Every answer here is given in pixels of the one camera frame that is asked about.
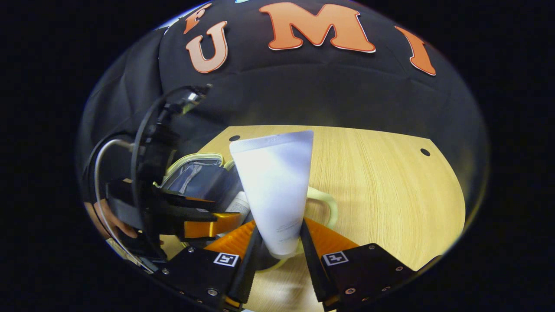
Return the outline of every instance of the screw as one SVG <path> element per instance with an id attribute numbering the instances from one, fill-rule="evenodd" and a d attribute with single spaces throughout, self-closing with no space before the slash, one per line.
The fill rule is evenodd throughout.
<path id="1" fill-rule="evenodd" d="M 211 296 L 217 296 L 219 294 L 214 288 L 209 288 L 206 292 Z"/>

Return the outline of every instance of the wood grain surface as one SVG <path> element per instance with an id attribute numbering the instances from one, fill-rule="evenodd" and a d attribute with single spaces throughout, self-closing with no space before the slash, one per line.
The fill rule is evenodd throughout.
<path id="1" fill-rule="evenodd" d="M 465 222 L 462 190 L 429 139 L 350 128 L 253 125 L 228 127 L 199 153 L 220 153 L 229 161 L 229 138 L 235 135 L 248 139 L 309 129 L 314 131 L 309 185 L 337 201 L 336 232 L 359 245 L 377 243 L 412 270 L 455 242 Z M 328 215 L 322 203 L 307 201 L 305 216 L 325 223 Z M 171 254 L 181 250 L 178 241 L 167 240 L 165 250 Z M 244 308 L 323 311 L 304 256 L 293 257 L 276 270 L 257 272 Z"/>

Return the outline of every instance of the hand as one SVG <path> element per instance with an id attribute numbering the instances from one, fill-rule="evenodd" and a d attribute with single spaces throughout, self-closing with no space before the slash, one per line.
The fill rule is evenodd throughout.
<path id="1" fill-rule="evenodd" d="M 135 232 L 135 230 L 129 224 L 123 223 L 112 213 L 112 210 L 108 206 L 108 203 L 105 199 L 102 199 L 100 201 L 100 205 L 98 203 L 94 204 L 94 210 L 96 210 L 98 218 L 94 214 L 93 206 L 90 203 L 85 203 L 85 207 L 87 208 L 89 216 L 93 220 L 94 225 L 100 231 L 104 239 L 108 239 L 110 237 L 110 234 L 102 227 L 102 224 L 104 224 L 106 228 L 109 227 L 114 232 L 114 234 L 117 234 L 115 229 L 119 228 L 127 236 L 131 238 L 137 238 L 137 233 Z M 102 218 L 100 207 L 102 207 L 102 211 L 104 212 L 104 216 L 106 217 L 106 221 L 108 221 L 108 224 L 106 224 L 104 222 L 104 219 Z"/>

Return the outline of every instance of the letter m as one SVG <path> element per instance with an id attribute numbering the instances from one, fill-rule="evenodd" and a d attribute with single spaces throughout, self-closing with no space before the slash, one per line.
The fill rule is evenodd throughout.
<path id="1" fill-rule="evenodd" d="M 333 26 L 335 37 L 331 44 L 340 49 L 373 53 L 376 48 L 366 38 L 359 21 L 360 13 L 336 4 L 325 4 L 317 15 L 290 2 L 268 4 L 259 9 L 268 13 L 274 28 L 274 40 L 268 44 L 272 50 L 295 49 L 302 39 L 293 35 L 293 26 L 313 45 L 321 46 Z"/>

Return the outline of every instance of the white cable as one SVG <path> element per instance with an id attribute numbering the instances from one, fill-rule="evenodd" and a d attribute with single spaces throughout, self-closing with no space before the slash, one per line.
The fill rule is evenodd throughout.
<path id="1" fill-rule="evenodd" d="M 104 220 L 104 223 L 107 226 L 108 231 L 110 231 L 110 235 L 112 236 L 112 238 L 115 241 L 118 242 L 118 244 L 123 248 L 123 250 L 125 250 L 125 252 L 129 256 L 131 256 L 131 258 L 133 258 L 135 261 L 137 261 L 137 263 L 139 263 L 142 267 L 144 267 L 148 272 L 154 273 L 154 271 L 152 271 L 149 267 L 144 265 L 141 260 L 137 259 L 137 257 L 135 257 L 135 255 L 133 255 L 131 252 L 129 252 L 127 250 L 127 248 L 119 240 L 119 238 L 114 234 L 114 231 L 112 231 L 112 228 L 110 227 L 110 225 L 108 224 L 108 221 L 106 220 L 106 216 L 104 215 L 104 210 L 102 209 L 102 205 L 100 203 L 100 181 L 99 181 L 99 178 L 98 178 L 98 172 L 100 170 L 100 161 L 102 160 L 102 156 L 103 156 L 104 152 L 112 145 L 119 145 L 121 147 L 125 147 L 129 150 L 132 150 L 134 144 L 126 142 L 126 141 L 121 140 L 121 139 L 114 139 L 114 140 L 111 140 L 108 143 L 106 143 L 104 146 L 102 146 L 102 148 L 100 149 L 100 152 L 98 152 L 97 160 L 94 163 L 94 195 L 96 196 L 97 203 L 100 207 L 100 209 L 99 209 L 100 214 L 102 216 L 102 219 Z"/>

